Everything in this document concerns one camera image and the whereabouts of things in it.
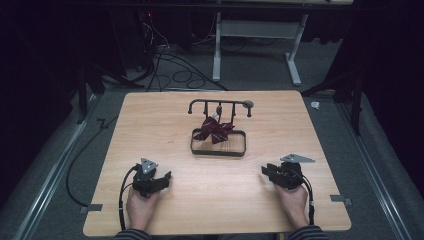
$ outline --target wrist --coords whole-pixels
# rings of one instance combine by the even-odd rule
[[[140,231],[145,231],[147,227],[147,223],[145,222],[131,222],[130,224],[130,228],[132,229],[136,229],[136,230],[140,230]]]
[[[305,214],[303,212],[302,213],[289,212],[288,217],[289,217],[290,223],[292,224],[295,230],[298,230],[300,228],[303,228],[309,225],[308,220],[306,219]]]

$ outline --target metal rod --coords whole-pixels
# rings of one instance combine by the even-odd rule
[[[208,117],[208,102],[205,102],[205,108],[203,110],[203,114],[205,114],[206,118]]]
[[[143,8],[149,10],[172,11],[211,11],[211,12],[281,12],[308,14],[313,12],[343,12],[355,14],[370,14],[387,11],[383,8],[361,8],[343,4],[284,4],[284,3],[152,3],[123,1],[67,1],[71,7],[102,7],[102,8]]]
[[[221,104],[221,103],[232,103],[233,108],[234,108],[233,109],[234,116],[235,116],[235,104],[241,104],[241,105],[243,105],[244,107],[247,108],[247,116],[248,117],[252,116],[251,108],[253,107],[253,105],[251,104],[251,101],[248,101],[248,100],[246,100],[246,101],[231,101],[231,100],[195,99],[195,100],[191,101],[191,103],[188,107],[188,114],[192,114],[193,104],[196,103],[196,102],[204,102],[205,103],[205,110],[204,110],[203,113],[205,113],[205,111],[207,113],[207,104],[209,102],[216,102],[216,103],[219,103],[219,104]]]
[[[236,104],[233,103],[233,110],[231,112],[231,123],[233,123],[234,116],[236,115]]]
[[[336,104],[336,106],[344,122],[346,123],[346,126],[349,129],[350,134],[352,135],[352,138],[356,143],[356,147],[358,148],[361,154],[362,163],[364,164],[365,170],[368,174],[371,186],[373,187],[375,194],[378,200],[380,201],[381,207],[384,213],[386,214],[387,220],[389,221],[389,224],[392,227],[396,239],[412,239],[402,217],[399,214],[398,208],[395,202],[393,201],[392,196],[384,185],[384,182],[381,179],[380,174],[377,168],[375,167],[371,156],[369,155],[364,143],[362,142],[361,137],[356,134],[355,130],[349,124],[350,117],[346,106],[340,106],[339,104]]]
[[[95,95],[93,94],[91,95],[89,102],[94,102],[92,103],[93,104],[92,108],[94,109],[99,103],[99,98],[96,98]],[[72,153],[72,150],[74,149],[78,138],[80,137],[83,130],[85,129],[87,125],[87,119],[91,116],[92,112],[93,112],[92,110],[89,111],[87,118],[76,127],[72,138],[69,140],[68,144],[65,146],[65,149],[63,150],[58,161],[50,170],[50,173],[47,176],[43,186],[41,187],[37,197],[35,198],[31,206],[31,209],[28,211],[21,226],[19,227],[15,236],[13,237],[14,240],[32,238],[32,235],[34,234],[38,226],[38,223],[43,217],[44,212],[46,211],[47,206],[49,205],[50,200],[52,199],[53,194],[55,193],[62,176],[65,174],[67,167],[69,167],[69,164],[71,163],[72,159],[70,159],[70,155]]]
[[[305,30],[306,21],[308,20],[308,15],[302,15],[302,19],[299,22],[299,27],[297,28],[296,38],[294,40],[293,49],[289,55],[289,61],[293,62],[294,57],[296,56],[297,49],[299,48],[300,40],[302,39],[303,31]]]

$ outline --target table leg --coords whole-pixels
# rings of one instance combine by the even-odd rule
[[[302,39],[302,35],[303,35],[303,31],[305,30],[307,19],[308,19],[307,14],[302,15],[302,19],[300,20],[299,26],[297,28],[296,36],[294,39],[293,49],[291,53],[286,53],[287,66],[289,67],[292,82],[293,82],[293,85],[295,86],[300,86],[301,81],[300,81],[299,73],[297,72],[296,64],[294,63],[294,57],[296,56],[296,52],[299,47],[300,40]]]
[[[212,80],[218,82],[221,79],[221,13],[216,13],[216,36],[215,55],[213,58]]]

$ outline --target metal bracket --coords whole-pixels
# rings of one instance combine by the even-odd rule
[[[82,207],[80,209],[80,213],[87,213],[87,212],[100,212],[102,211],[103,204],[90,204],[88,207]]]
[[[159,164],[150,161],[146,158],[141,158],[141,167],[143,168],[143,174],[147,174],[151,171],[153,171]]]
[[[312,158],[307,158],[303,156],[299,156],[297,154],[289,154],[285,157],[280,158],[281,161],[291,162],[291,163],[299,163],[299,162],[315,162]]]
[[[97,118],[97,121],[102,122],[101,125],[100,125],[100,129],[108,129],[109,128],[109,126],[105,126],[106,119],[104,119],[104,118]]]
[[[345,206],[352,206],[353,202],[350,198],[345,198],[343,195],[330,195],[332,202],[344,202]]]

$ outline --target gray carpet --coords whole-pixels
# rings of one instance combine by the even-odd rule
[[[294,87],[290,82],[288,69],[282,58],[282,53],[290,49],[289,43],[278,41],[273,44],[265,44],[267,42],[262,40],[258,44],[258,41],[247,44],[237,52],[232,52],[238,48],[237,44],[224,45],[224,49],[227,51],[223,52],[220,84],[229,90],[295,89],[303,91],[324,80],[339,46],[337,43],[327,45],[321,45],[318,42],[302,43],[296,56],[296,64],[303,83],[301,87]],[[190,51],[172,47],[170,53],[196,66],[206,76],[212,75],[213,53],[207,45],[202,45],[202,48],[193,48]],[[183,70],[181,66],[169,61],[160,61],[158,75],[172,78],[172,75],[180,70]],[[184,74],[187,73],[177,74],[177,80],[181,80]],[[130,70],[129,75],[133,76],[136,73]],[[157,91],[167,82],[166,77],[159,79],[161,79],[160,85],[157,79],[153,80],[152,90]],[[147,85],[148,80],[144,80],[143,83]],[[168,87],[187,88],[186,84],[172,81]],[[202,88],[220,89],[219,86],[210,82],[207,82]],[[78,157],[70,175],[70,189],[74,196],[83,203],[90,203],[93,196],[113,134],[114,124],[103,130],[84,151],[81,152],[81,150],[100,130],[100,122],[97,119],[103,118],[105,122],[108,122],[117,116],[123,98],[129,91],[134,90],[107,87],[106,93],[99,96],[97,105],[93,106],[87,125],[71,153],[69,159]],[[349,125],[346,124],[340,113],[341,106],[333,103],[331,95],[331,92],[322,92],[304,98],[339,190],[353,202],[352,205],[346,206],[352,221],[352,228],[344,232],[329,232],[328,235],[331,239],[397,239],[361,160],[361,153],[356,146],[355,137],[350,134]],[[319,101],[320,109],[311,108],[311,101]],[[379,170],[394,203],[400,210],[402,219],[411,235],[410,239],[420,239],[421,236],[424,236],[424,219],[421,214],[424,212],[423,199],[397,159],[366,98],[364,98],[362,108],[361,140]],[[68,119],[45,144],[30,170],[2,209],[0,239],[12,239],[18,232],[42,184],[71,139],[77,127],[75,124],[77,119],[78,110],[74,109]],[[67,195],[65,176],[62,176],[40,222],[36,224],[34,232],[31,233],[32,239],[87,239],[82,232],[86,214],[80,213],[80,210],[81,207]]]

